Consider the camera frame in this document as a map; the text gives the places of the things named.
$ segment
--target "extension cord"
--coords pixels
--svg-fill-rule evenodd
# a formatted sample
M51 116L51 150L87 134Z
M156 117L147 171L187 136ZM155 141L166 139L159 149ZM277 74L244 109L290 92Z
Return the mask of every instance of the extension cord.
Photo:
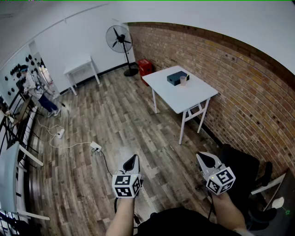
M92 142L92 143L90 144L90 146L91 146L92 148L94 148L94 149L95 149L96 151L98 151L98 152L101 151L101 146L98 145L96 142Z
M62 136L64 135L64 132L65 132L65 129L61 129L60 132L58 132L58 133L56 134L56 137L58 137L59 139L61 139Z

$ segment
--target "stand fan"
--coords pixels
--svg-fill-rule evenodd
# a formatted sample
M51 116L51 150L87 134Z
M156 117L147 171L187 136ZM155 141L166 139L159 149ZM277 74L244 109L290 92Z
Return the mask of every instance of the stand fan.
M106 32L108 46L117 53L125 53L129 69L124 72L125 76L134 76L138 69L131 68L127 52L132 47L132 37L128 30L120 25L111 26Z

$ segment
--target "table leg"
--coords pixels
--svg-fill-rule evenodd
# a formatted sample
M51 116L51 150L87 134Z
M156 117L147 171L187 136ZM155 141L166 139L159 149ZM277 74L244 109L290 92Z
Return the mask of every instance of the table leg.
M73 76L71 76L71 75L69 74L69 77L70 77L71 81L73 81L75 88L77 88L77 83L76 83L76 81L73 79Z
M94 76L95 76L95 79L96 79L97 83L100 84L100 80L97 77L97 74L96 74L96 71L95 71L95 68L94 68L94 65L93 65L92 62L90 62L90 66L91 66L91 69L92 69L92 71L94 73Z
M26 154L28 157L30 157L33 161L38 163L40 166L44 166L43 162L39 161L36 157L34 157L31 153L29 153L26 149L24 149L21 145L19 145L19 149Z
M38 219L50 220L50 218L47 217L47 216L35 215L33 213L25 212L25 211L20 210L20 209L17 209L17 211L18 211L18 214L20 214L20 215L30 216L30 217L34 217L34 218L38 218Z
M153 105L155 107L155 113L157 114L158 111L157 111L157 103L156 103L155 91L152 89L152 92L153 92Z
M204 112L203 112L203 114L202 114L202 118L201 118L201 122L200 122L200 124L199 124L199 128L198 128L198 133L200 132L200 130L201 130L201 126L202 126L202 124L203 124L203 121L204 121L204 118L205 118L205 115L206 115L206 111L207 111L207 107L208 107L208 104L209 104L209 100L210 100L210 98L208 98L207 100L206 100L206 104L205 104L205 107L204 107Z
M184 123L185 123L185 117L186 117L186 112L183 112L183 121L181 122L181 130L180 130L180 137L179 137L179 145L181 144L183 140L183 130L184 130Z
M67 78L68 78L68 80L70 82L71 90L73 91L74 95L77 96L77 93L76 93L76 91L75 91L75 89L74 89L74 87L72 85L71 78L70 78L69 74L66 74L66 76L67 76Z

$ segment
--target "blue jeans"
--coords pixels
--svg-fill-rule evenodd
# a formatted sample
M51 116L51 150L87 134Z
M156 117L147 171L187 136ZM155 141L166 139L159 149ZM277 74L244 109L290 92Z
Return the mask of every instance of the blue jeans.
M39 99L39 102L42 107L44 107L46 110L48 110L48 112L52 112L53 110L54 111L58 110L57 106L54 105L51 101L49 101L47 99L47 97L45 97L44 94L42 94L41 98Z

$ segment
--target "black chair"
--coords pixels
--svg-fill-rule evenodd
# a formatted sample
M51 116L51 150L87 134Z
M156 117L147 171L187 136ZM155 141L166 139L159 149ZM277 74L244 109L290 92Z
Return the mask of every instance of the black chair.
M257 206L249 200L251 191L260 184L267 186L272 173L272 164L266 164L264 175L256 180L260 162L253 156L234 149L229 144L224 144L220 154L220 161L226 167L230 167L236 176L233 186L227 191L234 205L244 215L249 230L265 229L269 222L275 218L275 208L261 212Z

